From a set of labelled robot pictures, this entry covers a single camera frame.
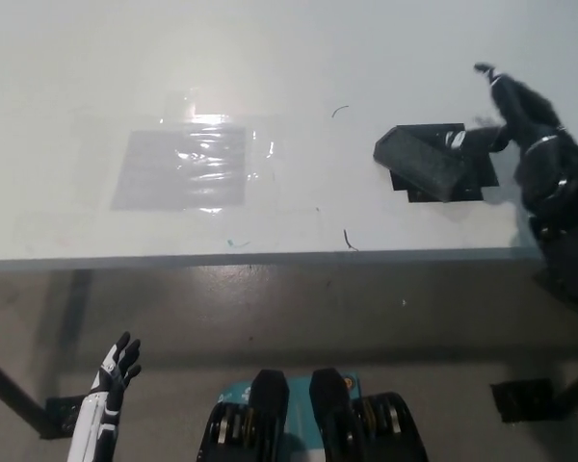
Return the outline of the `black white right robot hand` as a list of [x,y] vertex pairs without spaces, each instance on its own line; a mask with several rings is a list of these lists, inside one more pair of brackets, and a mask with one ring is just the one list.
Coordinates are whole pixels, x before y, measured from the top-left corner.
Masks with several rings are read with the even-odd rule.
[[526,149],[542,138],[565,131],[553,105],[540,93],[494,64],[476,63],[474,70],[486,78],[503,124],[448,131],[444,136],[447,148],[500,152],[513,141],[521,149]]

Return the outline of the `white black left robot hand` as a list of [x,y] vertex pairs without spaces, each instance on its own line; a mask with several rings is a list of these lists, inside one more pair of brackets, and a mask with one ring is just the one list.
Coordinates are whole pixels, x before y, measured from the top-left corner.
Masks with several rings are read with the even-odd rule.
[[142,367],[141,341],[124,332],[112,345],[83,398],[67,462],[111,462],[114,459],[124,393]]

